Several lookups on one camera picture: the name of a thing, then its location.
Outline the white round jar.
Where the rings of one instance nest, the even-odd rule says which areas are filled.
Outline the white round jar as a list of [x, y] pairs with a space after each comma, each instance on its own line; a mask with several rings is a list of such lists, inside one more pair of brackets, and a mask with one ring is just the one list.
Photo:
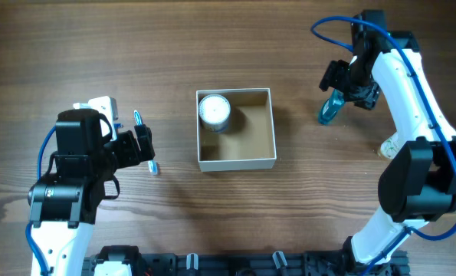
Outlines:
[[231, 104], [220, 94], [209, 94], [200, 101], [198, 115], [204, 128], [220, 133], [228, 127]]

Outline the white leaf-print cream tube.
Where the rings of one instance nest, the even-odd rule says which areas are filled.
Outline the white leaf-print cream tube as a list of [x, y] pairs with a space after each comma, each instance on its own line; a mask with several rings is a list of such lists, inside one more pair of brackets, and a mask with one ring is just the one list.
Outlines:
[[400, 149], [399, 136], [397, 133], [394, 133], [381, 144], [378, 155], [386, 159], [394, 159]]

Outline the blue mouthwash bottle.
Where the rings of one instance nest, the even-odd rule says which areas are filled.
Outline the blue mouthwash bottle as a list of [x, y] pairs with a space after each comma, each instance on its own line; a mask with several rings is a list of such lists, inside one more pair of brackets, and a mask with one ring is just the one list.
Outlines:
[[323, 125], [328, 125], [344, 105], [345, 100], [343, 99], [343, 93], [334, 89], [320, 109], [318, 122]]

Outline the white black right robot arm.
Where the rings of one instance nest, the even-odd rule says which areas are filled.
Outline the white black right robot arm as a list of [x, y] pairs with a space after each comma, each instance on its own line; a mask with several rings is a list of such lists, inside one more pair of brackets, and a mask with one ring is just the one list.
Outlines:
[[395, 124], [381, 147], [389, 165], [379, 178], [379, 207], [344, 248], [346, 270], [367, 273], [388, 263], [410, 235], [440, 241], [456, 234], [456, 130], [438, 106], [410, 31], [389, 30], [381, 10], [347, 22], [353, 58], [326, 69], [320, 88], [331, 95], [318, 120], [328, 124], [347, 103], [372, 110], [384, 97]]

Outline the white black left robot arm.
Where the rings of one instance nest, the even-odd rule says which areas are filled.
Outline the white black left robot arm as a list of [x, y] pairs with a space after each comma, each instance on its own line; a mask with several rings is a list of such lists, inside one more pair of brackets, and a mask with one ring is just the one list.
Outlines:
[[98, 206], [118, 198], [106, 194], [106, 182], [118, 186], [118, 169], [155, 157], [152, 132], [145, 124], [117, 135], [103, 134], [103, 125], [114, 129], [93, 109], [66, 110], [57, 117], [51, 131], [57, 151], [28, 192], [25, 237], [33, 254], [33, 275], [81, 274]]

